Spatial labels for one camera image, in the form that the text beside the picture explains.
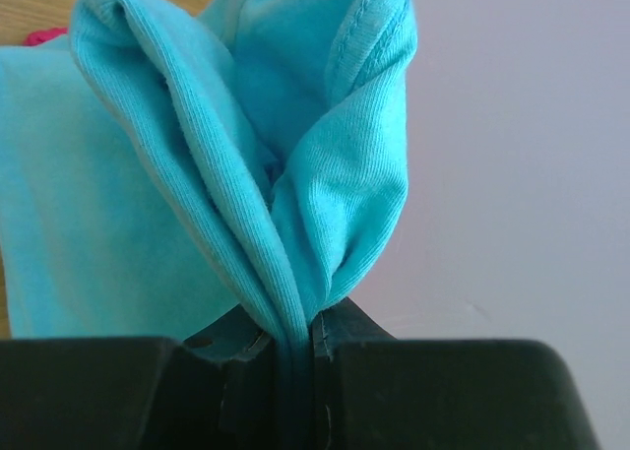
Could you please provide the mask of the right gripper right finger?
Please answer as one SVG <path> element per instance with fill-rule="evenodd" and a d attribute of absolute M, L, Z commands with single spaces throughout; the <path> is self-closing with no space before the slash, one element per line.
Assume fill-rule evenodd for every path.
<path fill-rule="evenodd" d="M 319 449 L 596 449 L 568 366 L 532 340 L 403 340 L 354 302 L 311 326 Z"/>

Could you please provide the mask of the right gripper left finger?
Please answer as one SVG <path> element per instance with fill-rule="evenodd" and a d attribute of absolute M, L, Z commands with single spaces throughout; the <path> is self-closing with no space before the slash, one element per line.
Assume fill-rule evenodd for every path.
<path fill-rule="evenodd" d="M 235 307 L 185 341 L 6 340 L 5 449 L 274 449 L 274 344 Z"/>

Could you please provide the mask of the cyan blue t-shirt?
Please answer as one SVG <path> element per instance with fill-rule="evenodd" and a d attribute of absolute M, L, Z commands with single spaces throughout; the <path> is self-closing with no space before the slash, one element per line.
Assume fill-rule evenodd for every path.
<path fill-rule="evenodd" d="M 3 47 L 12 335 L 184 339 L 241 304 L 303 347 L 402 212 L 416 45 L 411 0 L 76 0 Z"/>

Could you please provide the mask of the folded magenta t-shirt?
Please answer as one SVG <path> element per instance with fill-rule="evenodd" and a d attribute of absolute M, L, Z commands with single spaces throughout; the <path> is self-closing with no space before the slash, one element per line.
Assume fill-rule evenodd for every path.
<path fill-rule="evenodd" d="M 23 46 L 33 47 L 49 42 L 68 32 L 68 28 L 49 28 L 30 32 L 23 40 Z"/>

